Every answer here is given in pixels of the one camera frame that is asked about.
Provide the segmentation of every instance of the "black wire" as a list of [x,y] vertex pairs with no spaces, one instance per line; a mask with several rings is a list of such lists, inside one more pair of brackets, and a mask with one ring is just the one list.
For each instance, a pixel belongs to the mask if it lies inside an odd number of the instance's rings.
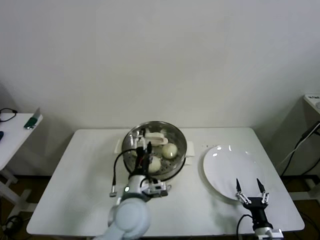
[[6,119],[6,120],[0,120],[0,123],[8,122],[9,120],[13,119],[13,118],[17,115],[17,113],[18,113],[17,110],[14,110],[14,109],[8,108],[8,107],[5,107],[5,108],[0,109],[0,113],[1,113],[3,110],[11,110],[12,113],[14,113],[14,116],[12,116],[12,117],[10,117],[9,119]]
[[117,166],[117,161],[118,159],[125,153],[127,152],[130,152],[130,151],[135,151],[134,148],[132,149],[127,149],[127,150],[124,150],[123,152],[121,152],[115,159],[114,161],[114,165],[113,165],[113,180],[112,180],[112,185],[116,185],[116,166]]
[[149,180],[149,178],[145,177],[144,179],[142,179],[142,181],[140,182],[140,188],[142,187],[142,183],[143,183],[145,180]]
[[0,225],[3,226],[4,223],[2,222],[2,201],[1,201],[1,198],[0,198]]
[[252,218],[252,216],[250,216],[249,214],[244,214],[244,215],[242,215],[242,217],[240,217],[240,219],[239,219],[239,221],[238,221],[238,224],[236,225],[236,238],[237,238],[238,240],[240,240],[240,239],[239,239],[239,226],[240,226],[241,220],[242,220],[244,217],[250,217],[250,218]]
[[[303,141],[303,140],[304,140],[304,138],[300,138],[300,140],[296,143],[294,149],[296,149],[297,146],[299,145],[299,143],[301,143],[301,141]],[[285,167],[284,171],[282,172],[282,174],[280,175],[280,177],[283,177],[283,176],[284,176],[285,172],[287,171],[287,169],[288,169],[288,167],[289,167],[289,165],[290,165],[290,163],[291,163],[291,160],[292,160],[293,156],[295,155],[295,152],[296,152],[296,151],[294,151],[293,153],[291,153],[290,159],[289,159],[288,163],[286,164],[286,167]]]
[[320,163],[320,157],[319,157],[318,161],[309,170],[305,171],[301,175],[305,175],[306,173],[310,172],[312,169],[314,169],[318,165],[318,163]]
[[299,237],[299,235],[298,234],[296,234],[295,232],[293,232],[293,234],[296,236],[296,238],[297,239],[299,239],[299,240],[303,240],[301,237]]
[[317,224],[304,212],[299,211],[299,213],[302,215],[302,219],[311,224],[313,228],[318,232],[318,240],[320,240],[320,229],[318,228]]

